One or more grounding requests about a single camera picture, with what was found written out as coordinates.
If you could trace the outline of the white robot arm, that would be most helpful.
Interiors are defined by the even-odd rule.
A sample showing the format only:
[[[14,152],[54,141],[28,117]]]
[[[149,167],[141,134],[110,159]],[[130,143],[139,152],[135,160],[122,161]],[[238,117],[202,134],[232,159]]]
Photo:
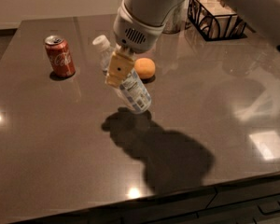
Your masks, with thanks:
[[[174,9],[185,0],[122,0],[113,31],[118,45],[135,53],[152,49]],[[280,0],[196,0],[194,10],[222,16],[231,9],[280,53]]]

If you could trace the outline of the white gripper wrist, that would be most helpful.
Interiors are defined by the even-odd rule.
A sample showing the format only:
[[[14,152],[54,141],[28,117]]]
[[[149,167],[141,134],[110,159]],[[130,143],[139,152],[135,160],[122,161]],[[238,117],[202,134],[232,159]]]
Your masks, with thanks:
[[[117,88],[134,67],[134,53],[154,46],[164,28],[166,13],[160,0],[123,0],[114,21],[116,42],[110,54],[105,83]]]

